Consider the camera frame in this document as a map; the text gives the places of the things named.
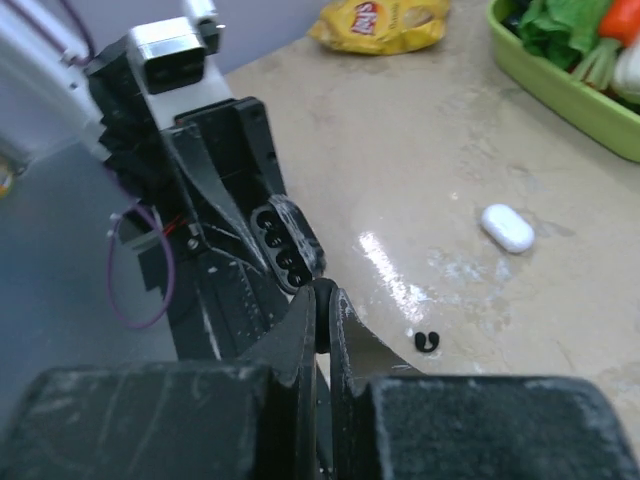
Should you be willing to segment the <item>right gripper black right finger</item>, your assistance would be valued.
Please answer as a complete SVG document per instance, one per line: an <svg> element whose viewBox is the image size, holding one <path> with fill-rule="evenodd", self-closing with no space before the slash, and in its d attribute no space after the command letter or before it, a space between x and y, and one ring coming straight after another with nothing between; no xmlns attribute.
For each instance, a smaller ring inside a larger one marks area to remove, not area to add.
<svg viewBox="0 0 640 480"><path fill-rule="evenodd" d="M425 375L360 321L345 291L329 315L338 479L635 479L609 401L575 377Z"/></svg>

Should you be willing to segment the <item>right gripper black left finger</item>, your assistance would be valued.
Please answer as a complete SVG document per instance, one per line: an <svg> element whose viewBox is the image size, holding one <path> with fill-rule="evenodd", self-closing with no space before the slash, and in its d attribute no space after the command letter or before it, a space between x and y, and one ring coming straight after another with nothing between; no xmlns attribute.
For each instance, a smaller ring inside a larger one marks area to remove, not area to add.
<svg viewBox="0 0 640 480"><path fill-rule="evenodd" d="M1 440L5 479L312 479L316 298L228 361L56 368Z"/></svg>

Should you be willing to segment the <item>white earbud charging case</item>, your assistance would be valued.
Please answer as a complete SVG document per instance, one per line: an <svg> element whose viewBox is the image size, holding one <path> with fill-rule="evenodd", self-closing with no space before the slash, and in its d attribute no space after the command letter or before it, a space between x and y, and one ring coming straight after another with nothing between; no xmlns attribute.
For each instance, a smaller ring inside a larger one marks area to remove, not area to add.
<svg viewBox="0 0 640 480"><path fill-rule="evenodd" d="M488 206L482 212L480 225L496 243L511 254L526 252L535 241L531 225L504 204Z"/></svg>

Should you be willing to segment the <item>black earbud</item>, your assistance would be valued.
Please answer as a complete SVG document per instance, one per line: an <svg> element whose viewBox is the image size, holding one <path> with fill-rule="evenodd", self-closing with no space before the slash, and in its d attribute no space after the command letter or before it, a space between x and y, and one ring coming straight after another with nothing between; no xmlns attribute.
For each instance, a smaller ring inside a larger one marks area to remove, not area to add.
<svg viewBox="0 0 640 480"><path fill-rule="evenodd" d="M415 349L424 354L430 354L436 351L440 344L440 335L431 331L429 333L416 332L414 334Z"/></svg>

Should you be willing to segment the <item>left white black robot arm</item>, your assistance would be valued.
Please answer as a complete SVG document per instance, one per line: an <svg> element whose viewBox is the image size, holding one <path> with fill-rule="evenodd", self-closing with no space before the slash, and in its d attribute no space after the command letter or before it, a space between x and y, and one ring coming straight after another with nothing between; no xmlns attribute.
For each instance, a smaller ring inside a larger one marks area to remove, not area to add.
<svg viewBox="0 0 640 480"><path fill-rule="evenodd" d="M152 245L145 282L163 294L182 359L242 355L287 308L289 287L264 246L286 195L265 105L234 96L215 62L224 27L211 1L131 27L97 49L37 1L1 5L1 67L47 102L130 201Z"/></svg>

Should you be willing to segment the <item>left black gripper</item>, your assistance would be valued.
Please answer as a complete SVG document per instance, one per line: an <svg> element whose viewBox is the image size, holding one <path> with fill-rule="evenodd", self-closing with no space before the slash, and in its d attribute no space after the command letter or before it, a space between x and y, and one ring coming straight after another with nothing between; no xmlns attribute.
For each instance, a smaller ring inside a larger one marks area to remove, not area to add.
<svg viewBox="0 0 640 480"><path fill-rule="evenodd" d="M144 285L163 294L180 359L242 355L280 317L280 286L250 228L286 188L266 106L255 97L209 105L160 131L127 60L127 39L88 66L105 126L108 169L135 198L126 214Z"/></svg>

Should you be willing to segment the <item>black earbud charging case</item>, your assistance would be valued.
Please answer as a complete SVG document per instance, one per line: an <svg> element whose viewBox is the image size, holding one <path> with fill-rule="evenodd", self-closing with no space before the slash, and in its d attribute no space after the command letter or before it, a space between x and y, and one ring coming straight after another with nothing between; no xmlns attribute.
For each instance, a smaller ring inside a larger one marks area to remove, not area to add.
<svg viewBox="0 0 640 480"><path fill-rule="evenodd" d="M325 252L302 210L286 195L272 195L250 217L250 228L276 281L287 294L321 277Z"/></svg>

